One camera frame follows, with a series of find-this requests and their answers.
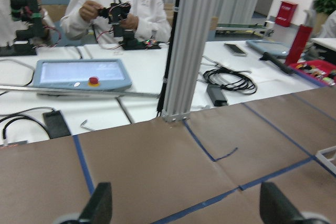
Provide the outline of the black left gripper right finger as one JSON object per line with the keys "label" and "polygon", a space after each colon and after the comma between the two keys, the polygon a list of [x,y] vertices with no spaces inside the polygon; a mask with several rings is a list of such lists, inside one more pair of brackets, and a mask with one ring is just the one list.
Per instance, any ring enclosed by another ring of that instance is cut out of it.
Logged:
{"label": "black left gripper right finger", "polygon": [[305,217],[272,182],[262,182],[259,214],[263,223],[330,223],[321,217]]}

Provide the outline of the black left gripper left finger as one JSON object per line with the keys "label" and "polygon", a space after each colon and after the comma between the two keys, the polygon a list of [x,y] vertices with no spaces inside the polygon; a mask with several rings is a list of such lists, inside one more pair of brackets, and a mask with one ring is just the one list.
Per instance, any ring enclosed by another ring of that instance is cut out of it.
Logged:
{"label": "black left gripper left finger", "polygon": [[80,213],[66,214],[54,223],[110,223],[112,219],[112,187],[110,182],[99,183]]}

